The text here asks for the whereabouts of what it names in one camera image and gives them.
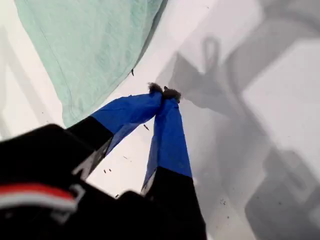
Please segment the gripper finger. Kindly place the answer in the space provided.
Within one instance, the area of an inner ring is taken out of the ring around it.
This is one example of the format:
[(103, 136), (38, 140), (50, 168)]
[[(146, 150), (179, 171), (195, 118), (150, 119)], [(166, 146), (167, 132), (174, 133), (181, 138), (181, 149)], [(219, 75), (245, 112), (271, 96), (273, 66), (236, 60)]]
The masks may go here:
[(205, 240), (202, 216), (192, 177), (182, 116), (181, 94), (165, 87), (154, 119), (143, 194), (154, 207), (162, 240)]
[(162, 88), (150, 83), (146, 94), (117, 98), (67, 130), (93, 149), (72, 174), (85, 180), (99, 163), (139, 125), (152, 119), (163, 101)]

